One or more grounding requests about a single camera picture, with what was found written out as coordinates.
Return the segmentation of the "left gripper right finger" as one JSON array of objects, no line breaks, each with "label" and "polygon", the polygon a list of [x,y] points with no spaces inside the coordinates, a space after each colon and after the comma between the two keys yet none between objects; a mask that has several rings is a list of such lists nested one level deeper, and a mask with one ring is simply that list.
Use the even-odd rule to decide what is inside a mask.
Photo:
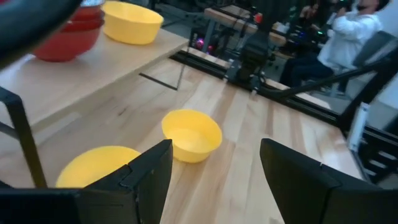
[{"label": "left gripper right finger", "polygon": [[270,138],[262,139],[260,158],[285,224],[398,224],[398,190],[352,177]]}]

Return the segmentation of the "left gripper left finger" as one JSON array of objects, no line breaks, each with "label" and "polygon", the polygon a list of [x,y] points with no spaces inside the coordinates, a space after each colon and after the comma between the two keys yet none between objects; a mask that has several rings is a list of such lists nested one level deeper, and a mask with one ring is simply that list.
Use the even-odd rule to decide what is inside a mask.
[{"label": "left gripper left finger", "polygon": [[170,185],[164,139],[83,188],[18,189],[0,181],[0,224],[159,224]]}]

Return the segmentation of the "yellow plate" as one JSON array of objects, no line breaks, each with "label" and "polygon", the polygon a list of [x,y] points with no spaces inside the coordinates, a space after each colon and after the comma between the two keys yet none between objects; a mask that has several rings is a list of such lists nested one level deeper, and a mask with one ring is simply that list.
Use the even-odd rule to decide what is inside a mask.
[{"label": "yellow plate", "polygon": [[56,188],[83,188],[141,155],[124,146],[101,146],[80,154],[60,173]]}]

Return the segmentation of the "yellow plastic bowl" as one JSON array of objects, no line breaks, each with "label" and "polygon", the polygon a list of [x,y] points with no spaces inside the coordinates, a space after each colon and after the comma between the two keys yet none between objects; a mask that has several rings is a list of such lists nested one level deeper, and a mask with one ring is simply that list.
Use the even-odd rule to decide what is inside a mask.
[{"label": "yellow plastic bowl", "polygon": [[103,32],[111,39],[132,45],[152,43],[164,18],[155,11],[121,1],[106,1]]},{"label": "yellow plastic bowl", "polygon": [[182,162],[204,161],[223,141],[218,124],[197,110],[172,110],[163,117],[161,126],[164,137],[172,140],[174,158]]}]

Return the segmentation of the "wooden shelf black legs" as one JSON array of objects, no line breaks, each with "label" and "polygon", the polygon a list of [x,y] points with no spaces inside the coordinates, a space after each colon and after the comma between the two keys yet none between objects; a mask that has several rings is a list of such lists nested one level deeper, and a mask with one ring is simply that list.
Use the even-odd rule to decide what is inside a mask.
[{"label": "wooden shelf black legs", "polygon": [[61,164],[51,167],[42,143],[110,97],[111,91],[186,47],[188,39],[161,29],[153,43],[128,45],[100,34],[95,46],[64,63],[26,55],[0,72],[0,87],[21,97],[47,185]]}]

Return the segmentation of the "person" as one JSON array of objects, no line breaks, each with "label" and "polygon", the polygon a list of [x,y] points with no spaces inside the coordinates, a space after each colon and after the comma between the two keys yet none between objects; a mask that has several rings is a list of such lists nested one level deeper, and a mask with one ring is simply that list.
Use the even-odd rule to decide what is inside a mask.
[{"label": "person", "polygon": [[355,11],[342,7],[332,23],[332,35],[318,55],[306,55],[286,61],[279,83],[291,88],[304,80],[321,80],[336,75],[339,69],[354,70],[353,60],[365,43],[382,30],[378,11],[390,0],[359,0]]}]

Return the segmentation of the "grey office chair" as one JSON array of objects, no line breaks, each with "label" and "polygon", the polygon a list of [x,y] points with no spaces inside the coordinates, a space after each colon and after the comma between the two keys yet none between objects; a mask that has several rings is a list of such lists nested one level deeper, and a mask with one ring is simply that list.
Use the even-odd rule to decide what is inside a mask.
[{"label": "grey office chair", "polygon": [[379,31],[365,43],[354,59],[353,65],[356,68],[363,68],[382,59],[396,47],[398,47],[398,37],[383,30]]}]

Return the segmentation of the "background wooden workbench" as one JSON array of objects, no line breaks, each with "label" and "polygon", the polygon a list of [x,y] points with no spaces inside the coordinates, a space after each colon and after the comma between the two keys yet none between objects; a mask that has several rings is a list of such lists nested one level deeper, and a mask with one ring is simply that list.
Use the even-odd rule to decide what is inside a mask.
[{"label": "background wooden workbench", "polygon": [[209,27],[206,32],[205,44],[210,40],[208,35],[211,35],[215,24],[221,24],[234,30],[244,29],[245,33],[253,34],[257,31],[257,25],[246,22],[249,19],[251,12],[235,5],[221,7],[208,7],[204,11],[204,16],[210,20]]}]

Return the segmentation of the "white frame plate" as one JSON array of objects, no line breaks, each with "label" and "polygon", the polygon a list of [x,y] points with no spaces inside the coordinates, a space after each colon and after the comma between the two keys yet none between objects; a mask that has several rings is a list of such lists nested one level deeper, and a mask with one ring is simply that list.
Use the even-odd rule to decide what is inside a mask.
[{"label": "white frame plate", "polygon": [[353,152],[358,152],[368,118],[369,108],[369,104],[361,102],[354,114],[353,122],[351,123],[351,128],[347,138],[348,149]]}]

